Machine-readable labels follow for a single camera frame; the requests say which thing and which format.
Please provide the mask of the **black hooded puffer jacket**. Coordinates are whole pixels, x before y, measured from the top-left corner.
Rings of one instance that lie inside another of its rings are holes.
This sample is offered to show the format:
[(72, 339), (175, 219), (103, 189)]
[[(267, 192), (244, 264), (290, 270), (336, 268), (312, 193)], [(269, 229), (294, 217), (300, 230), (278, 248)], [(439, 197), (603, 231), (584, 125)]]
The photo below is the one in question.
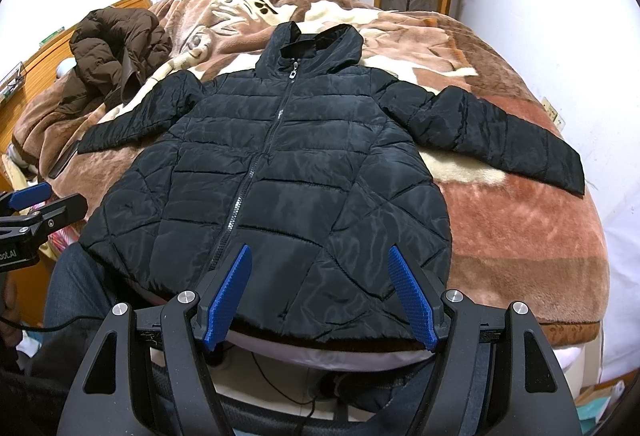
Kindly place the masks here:
[(242, 245), (250, 281), (232, 322), (261, 341), (337, 352), (416, 349), (386, 268), (393, 245), (449, 274), (447, 205), (422, 149), (585, 192), (554, 133), (457, 86), (439, 92), (361, 62), (348, 24), (277, 26), (253, 69), (182, 70), (93, 126), (84, 153), (143, 149), (81, 231), (82, 248), (168, 300)]

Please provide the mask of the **blue jeans leg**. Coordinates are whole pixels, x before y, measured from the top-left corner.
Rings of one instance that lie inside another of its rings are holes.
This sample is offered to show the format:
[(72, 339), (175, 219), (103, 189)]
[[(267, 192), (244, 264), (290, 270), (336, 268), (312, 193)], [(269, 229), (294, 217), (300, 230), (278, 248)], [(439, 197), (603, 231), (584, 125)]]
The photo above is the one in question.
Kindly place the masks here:
[(119, 272), (96, 262), (80, 244), (66, 248), (54, 266), (44, 310), (45, 326), (66, 328), (43, 335), (26, 373), (70, 386), (104, 317), (118, 303), (134, 308), (150, 304)]

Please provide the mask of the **brown cream plush blanket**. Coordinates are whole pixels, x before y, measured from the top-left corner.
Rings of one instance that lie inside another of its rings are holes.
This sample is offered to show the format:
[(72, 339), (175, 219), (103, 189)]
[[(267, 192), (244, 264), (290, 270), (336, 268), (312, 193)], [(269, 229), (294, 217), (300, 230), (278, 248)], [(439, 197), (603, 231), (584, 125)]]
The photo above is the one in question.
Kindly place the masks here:
[[(543, 128), (552, 123), (524, 81), (470, 28), (429, 11), (379, 10), (358, 0), (161, 0), (152, 11), (170, 35), (169, 59), (152, 81), (179, 69), (201, 80), (254, 66), (275, 26), (306, 33), (348, 23), (363, 38), (363, 62), (430, 92), (456, 85)], [(55, 108), (14, 147), (40, 174), (85, 130), (114, 118), (103, 104), (69, 116)], [(424, 162), (447, 202), (449, 282), (488, 306), (525, 302), (555, 345), (590, 341), (608, 304), (604, 234), (589, 196), (441, 151)]]

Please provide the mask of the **wooden headboard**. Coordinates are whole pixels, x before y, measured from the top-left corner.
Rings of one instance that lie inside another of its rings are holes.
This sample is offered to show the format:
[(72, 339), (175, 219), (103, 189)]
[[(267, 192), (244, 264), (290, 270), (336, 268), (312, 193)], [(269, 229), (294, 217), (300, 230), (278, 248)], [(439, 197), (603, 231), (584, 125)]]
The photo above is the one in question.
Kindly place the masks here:
[(62, 88), (52, 86), (58, 80), (58, 65), (72, 58), (70, 38), (75, 26), (51, 38), (23, 63), (21, 74), (24, 84), (1, 106), (1, 151), (5, 152), (14, 141), (14, 130), (18, 128), (18, 142), (28, 135), (32, 126), (50, 114), (58, 106)]

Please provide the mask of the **brown puffer jacket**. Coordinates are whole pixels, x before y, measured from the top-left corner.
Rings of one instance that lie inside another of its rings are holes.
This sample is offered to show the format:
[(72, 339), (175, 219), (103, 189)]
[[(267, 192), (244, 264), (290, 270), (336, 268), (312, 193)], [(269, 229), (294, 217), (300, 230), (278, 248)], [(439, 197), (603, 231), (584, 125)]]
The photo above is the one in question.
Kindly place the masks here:
[(70, 39), (76, 66), (68, 74), (58, 110), (79, 116), (101, 104), (126, 104), (168, 59), (172, 40), (157, 16), (142, 8), (90, 11)]

